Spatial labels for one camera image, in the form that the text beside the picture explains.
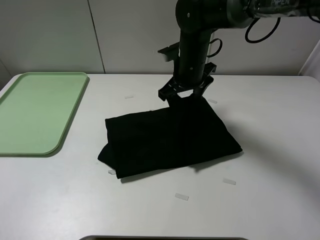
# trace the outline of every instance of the folded black shirt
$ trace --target folded black shirt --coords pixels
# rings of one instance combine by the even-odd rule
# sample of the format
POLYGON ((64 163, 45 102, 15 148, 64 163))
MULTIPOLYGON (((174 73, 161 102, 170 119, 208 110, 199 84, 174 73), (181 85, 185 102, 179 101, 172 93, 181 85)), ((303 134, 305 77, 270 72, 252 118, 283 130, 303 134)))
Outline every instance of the folded black shirt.
POLYGON ((207 162, 242 151, 207 101, 185 97, 170 107, 105 120, 108 144, 98 159, 118 179, 207 162))

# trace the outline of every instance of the black fabric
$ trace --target black fabric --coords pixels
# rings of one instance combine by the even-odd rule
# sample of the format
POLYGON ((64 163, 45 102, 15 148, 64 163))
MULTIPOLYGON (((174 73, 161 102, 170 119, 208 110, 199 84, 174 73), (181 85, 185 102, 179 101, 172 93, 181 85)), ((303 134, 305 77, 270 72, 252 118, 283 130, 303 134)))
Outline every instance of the black fabric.
POLYGON ((108 144, 98 159, 118 179, 198 164, 242 151, 202 97, 105 120, 108 144))

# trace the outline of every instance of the white wall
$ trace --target white wall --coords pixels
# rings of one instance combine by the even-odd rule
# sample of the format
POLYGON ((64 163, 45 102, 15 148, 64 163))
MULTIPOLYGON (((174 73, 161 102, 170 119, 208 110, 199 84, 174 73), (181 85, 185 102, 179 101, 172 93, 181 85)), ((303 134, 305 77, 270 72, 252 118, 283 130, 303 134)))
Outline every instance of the white wall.
POLYGON ((313 77, 320 82, 320 41, 305 62, 300 75, 313 77))
POLYGON ((7 71, 0 59, 0 90, 7 84, 11 79, 10 73, 7 71))
MULTIPOLYGON (((172 73, 173 63, 157 51, 179 41, 177 0, 89 1, 107 73, 172 73)), ((264 36, 274 23, 262 19, 251 38, 264 36)), ((246 43, 245 29, 219 30, 215 37, 223 40, 212 59, 217 74, 297 75, 320 39, 320 25, 284 18, 260 44, 246 43)), ((0 0, 0 57, 13 76, 104 72, 87 0, 0 0)))
MULTIPOLYGON (((179 41, 177 0, 90 0, 103 62, 109 73, 171 73, 173 63, 157 50, 179 41)), ((250 37, 264 37, 276 19, 262 19, 250 37)), ((284 18, 260 44, 245 41, 245 29, 223 29, 215 37, 223 49, 212 59, 218 74, 297 75, 320 39, 320 25, 284 18)))
POLYGON ((87 0, 1 0, 0 56, 12 75, 104 72, 87 0))

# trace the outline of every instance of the white tape strip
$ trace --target white tape strip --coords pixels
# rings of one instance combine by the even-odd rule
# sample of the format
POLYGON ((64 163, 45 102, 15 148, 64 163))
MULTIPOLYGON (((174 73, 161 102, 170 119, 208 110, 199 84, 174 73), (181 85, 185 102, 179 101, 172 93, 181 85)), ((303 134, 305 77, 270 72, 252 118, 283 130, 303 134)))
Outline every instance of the white tape strip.
POLYGON ((182 195, 182 194, 179 194, 179 193, 176 193, 175 197, 178 198, 178 199, 185 200, 185 201, 188 201, 188 199, 189 199, 189 196, 182 195))
POLYGON ((233 180, 230 180, 230 179, 227 179, 227 178, 224 178, 223 182, 226 183, 226 184, 236 185, 236 181, 233 181, 233 180))
POLYGON ((108 174, 115 175, 116 174, 116 170, 109 170, 108 174))
POLYGON ((217 104, 218 102, 217 101, 215 101, 215 100, 212 100, 212 99, 208 99, 208 102, 210 102, 210 103, 213 103, 213 104, 217 104))

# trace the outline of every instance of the white table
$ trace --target white table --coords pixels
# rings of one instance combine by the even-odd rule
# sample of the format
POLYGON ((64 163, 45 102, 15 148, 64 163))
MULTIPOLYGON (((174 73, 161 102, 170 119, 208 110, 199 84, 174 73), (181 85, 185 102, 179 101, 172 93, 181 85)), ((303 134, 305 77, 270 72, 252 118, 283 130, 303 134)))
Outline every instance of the white table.
POLYGON ((320 83, 315 79, 215 76, 204 96, 217 101, 213 109, 244 154, 122 183, 97 160, 107 143, 104 119, 167 107, 158 89, 171 76, 89 77, 58 154, 0 157, 1 240, 320 239, 320 83))

